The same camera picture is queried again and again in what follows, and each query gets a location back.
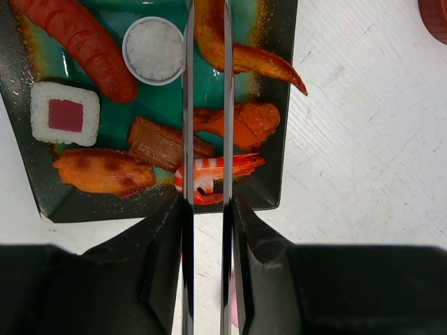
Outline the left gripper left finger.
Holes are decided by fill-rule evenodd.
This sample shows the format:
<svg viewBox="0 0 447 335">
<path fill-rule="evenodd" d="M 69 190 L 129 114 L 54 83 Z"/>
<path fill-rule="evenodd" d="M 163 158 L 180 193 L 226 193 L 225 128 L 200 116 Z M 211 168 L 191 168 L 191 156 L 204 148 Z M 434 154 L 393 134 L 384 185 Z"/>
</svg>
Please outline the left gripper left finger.
<svg viewBox="0 0 447 335">
<path fill-rule="evenodd" d="M 81 255 L 1 247 L 2 334 L 170 334 L 182 200 Z"/>
</svg>

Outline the fried chicken wing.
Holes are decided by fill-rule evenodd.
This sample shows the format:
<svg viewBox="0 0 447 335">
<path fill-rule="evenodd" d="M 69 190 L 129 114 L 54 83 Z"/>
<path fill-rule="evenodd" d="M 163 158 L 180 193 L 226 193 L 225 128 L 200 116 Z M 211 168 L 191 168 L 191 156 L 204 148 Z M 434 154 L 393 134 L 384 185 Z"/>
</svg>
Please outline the fried chicken wing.
<svg viewBox="0 0 447 335">
<path fill-rule="evenodd" d="M 196 1 L 194 37 L 201 56 L 215 69 L 224 71 L 224 2 Z M 285 59 L 261 48 L 233 44 L 235 74 L 255 72 L 290 82 L 304 95 L 307 88 L 295 69 Z"/>
</svg>

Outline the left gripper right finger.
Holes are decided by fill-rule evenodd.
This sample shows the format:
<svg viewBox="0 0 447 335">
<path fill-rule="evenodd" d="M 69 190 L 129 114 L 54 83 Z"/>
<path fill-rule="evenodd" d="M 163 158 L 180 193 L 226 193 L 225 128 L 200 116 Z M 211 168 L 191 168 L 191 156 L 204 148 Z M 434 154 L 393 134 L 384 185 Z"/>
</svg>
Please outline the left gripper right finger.
<svg viewBox="0 0 447 335">
<path fill-rule="evenodd" d="M 233 199 L 241 334 L 445 334 L 446 251 L 295 244 Z"/>
</svg>

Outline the metal tongs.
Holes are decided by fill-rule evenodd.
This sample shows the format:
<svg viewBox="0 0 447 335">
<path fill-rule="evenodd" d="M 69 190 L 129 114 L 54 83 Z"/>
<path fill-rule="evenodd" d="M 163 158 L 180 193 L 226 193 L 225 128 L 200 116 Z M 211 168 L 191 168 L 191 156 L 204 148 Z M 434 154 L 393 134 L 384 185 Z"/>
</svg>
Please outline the metal tongs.
<svg viewBox="0 0 447 335">
<path fill-rule="evenodd" d="M 195 6 L 188 2 L 187 25 L 184 32 L 183 98 L 183 208 L 182 224 L 182 333 L 194 333 L 194 150 L 193 150 L 193 40 Z M 221 244 L 220 333 L 231 333 L 230 275 L 232 264 L 233 197 L 233 23 L 229 1 L 224 2 L 224 141 L 223 141 L 223 230 Z"/>
</svg>

